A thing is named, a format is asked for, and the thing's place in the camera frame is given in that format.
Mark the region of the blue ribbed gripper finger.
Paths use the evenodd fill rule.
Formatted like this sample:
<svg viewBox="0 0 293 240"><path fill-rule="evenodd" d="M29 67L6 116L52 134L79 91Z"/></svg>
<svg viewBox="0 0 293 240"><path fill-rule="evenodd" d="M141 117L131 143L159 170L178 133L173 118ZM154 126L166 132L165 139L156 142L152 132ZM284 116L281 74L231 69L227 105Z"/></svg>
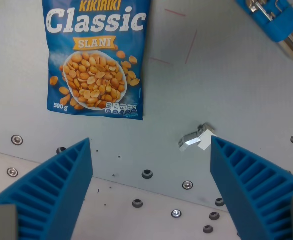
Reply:
<svg viewBox="0 0 293 240"><path fill-rule="evenodd" d="M217 136L210 172L242 240L293 239L293 174Z"/></svg>
<svg viewBox="0 0 293 240"><path fill-rule="evenodd" d="M17 208L20 240L69 240L94 174L86 138L42 163L0 193Z"/></svg>

